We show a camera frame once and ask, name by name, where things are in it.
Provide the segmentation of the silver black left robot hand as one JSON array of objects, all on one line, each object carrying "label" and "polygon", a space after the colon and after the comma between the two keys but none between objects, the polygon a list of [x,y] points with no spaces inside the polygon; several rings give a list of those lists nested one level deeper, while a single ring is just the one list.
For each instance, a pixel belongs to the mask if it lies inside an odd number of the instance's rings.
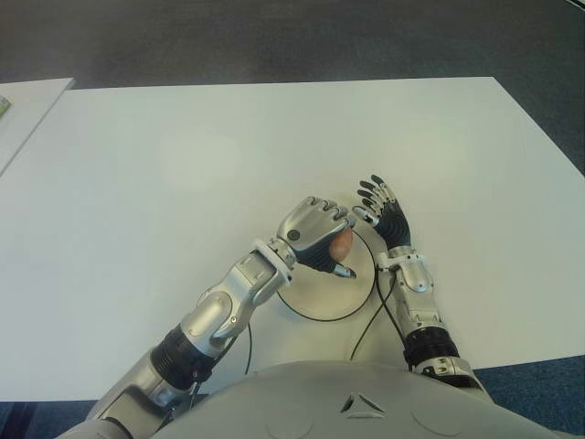
[{"label": "silver black left robot hand", "polygon": [[295,261],[319,272],[355,279],[356,273],[330,253],[330,246],[356,219],[331,200],[308,197],[281,222],[276,237],[292,250]]}]

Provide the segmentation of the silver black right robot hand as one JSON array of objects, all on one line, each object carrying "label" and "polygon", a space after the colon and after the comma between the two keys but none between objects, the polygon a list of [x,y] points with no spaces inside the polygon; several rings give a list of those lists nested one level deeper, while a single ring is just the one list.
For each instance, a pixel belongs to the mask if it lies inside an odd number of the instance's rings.
[{"label": "silver black right robot hand", "polygon": [[373,228],[385,242],[389,251],[398,247],[410,247],[410,225],[399,200],[379,176],[371,175],[369,180],[360,180],[356,192],[361,204],[353,212]]}]

